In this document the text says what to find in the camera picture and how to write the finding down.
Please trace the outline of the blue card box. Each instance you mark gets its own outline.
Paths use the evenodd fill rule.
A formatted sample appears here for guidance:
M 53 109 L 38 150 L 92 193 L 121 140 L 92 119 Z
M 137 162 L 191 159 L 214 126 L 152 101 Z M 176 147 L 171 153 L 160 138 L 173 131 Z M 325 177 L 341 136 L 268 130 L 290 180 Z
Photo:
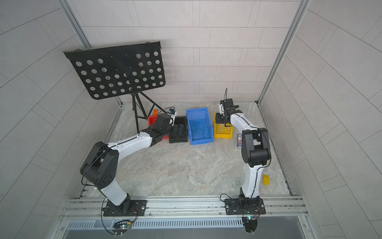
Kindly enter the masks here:
M 238 134 L 237 134 L 237 144 L 236 144 L 236 148 L 237 148 L 237 149 L 241 149 L 241 148 L 242 148 L 242 134 L 241 134 L 241 133 L 238 133 Z

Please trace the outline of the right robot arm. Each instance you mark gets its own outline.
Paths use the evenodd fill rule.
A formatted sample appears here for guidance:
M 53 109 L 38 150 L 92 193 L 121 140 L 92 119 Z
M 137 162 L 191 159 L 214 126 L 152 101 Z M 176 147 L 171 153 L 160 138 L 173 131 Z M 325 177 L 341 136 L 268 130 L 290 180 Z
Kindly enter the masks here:
M 215 119 L 217 123 L 235 127 L 242 134 L 241 155 L 246 166 L 241 194 L 252 199 L 259 196 L 262 172 L 272 161 L 269 134 L 266 128 L 252 124 L 238 108 L 232 99 L 221 100 Z

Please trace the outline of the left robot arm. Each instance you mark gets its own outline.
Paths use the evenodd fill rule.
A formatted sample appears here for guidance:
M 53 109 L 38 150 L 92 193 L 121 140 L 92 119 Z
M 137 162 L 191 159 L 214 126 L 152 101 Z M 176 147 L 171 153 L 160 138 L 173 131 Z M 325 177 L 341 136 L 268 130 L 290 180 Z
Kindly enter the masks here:
M 168 113 L 160 113 L 155 123 L 132 137 L 112 143 L 96 143 L 83 163 L 80 174 L 116 207 L 128 205 L 130 196 L 115 179 L 118 163 L 141 149 L 154 146 L 172 133 L 176 115 L 175 109 L 171 108 Z

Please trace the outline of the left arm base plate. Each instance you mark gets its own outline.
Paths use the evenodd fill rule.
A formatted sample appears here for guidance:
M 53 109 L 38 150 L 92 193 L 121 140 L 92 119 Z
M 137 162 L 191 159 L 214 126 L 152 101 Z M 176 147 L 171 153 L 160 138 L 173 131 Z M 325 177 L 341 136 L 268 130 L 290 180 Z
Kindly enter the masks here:
M 102 207 L 102 212 L 104 217 L 141 217 L 145 214 L 147 203 L 147 200 L 129 200 L 115 206 L 107 202 L 107 205 Z

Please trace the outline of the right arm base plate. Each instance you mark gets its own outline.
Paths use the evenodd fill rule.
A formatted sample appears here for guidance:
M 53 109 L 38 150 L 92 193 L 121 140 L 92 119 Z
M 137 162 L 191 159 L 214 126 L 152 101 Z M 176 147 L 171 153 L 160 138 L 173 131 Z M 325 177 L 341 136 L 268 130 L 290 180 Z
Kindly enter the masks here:
M 252 199 L 225 199 L 225 210 L 227 215 L 265 215 L 266 209 L 263 199 L 260 197 Z

